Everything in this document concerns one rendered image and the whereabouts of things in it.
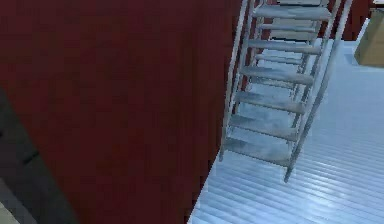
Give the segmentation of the grey step ladder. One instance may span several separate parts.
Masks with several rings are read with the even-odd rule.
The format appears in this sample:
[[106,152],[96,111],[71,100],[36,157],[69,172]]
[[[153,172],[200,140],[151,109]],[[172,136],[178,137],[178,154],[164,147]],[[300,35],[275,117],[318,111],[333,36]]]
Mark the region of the grey step ladder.
[[354,0],[242,0],[219,152],[292,172]]

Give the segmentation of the tan cardboard box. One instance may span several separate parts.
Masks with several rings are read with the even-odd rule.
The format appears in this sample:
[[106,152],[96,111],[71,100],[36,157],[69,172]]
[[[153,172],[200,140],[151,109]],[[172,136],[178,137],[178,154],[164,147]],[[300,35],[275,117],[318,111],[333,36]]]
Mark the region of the tan cardboard box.
[[359,65],[384,68],[384,8],[371,14],[354,57]]

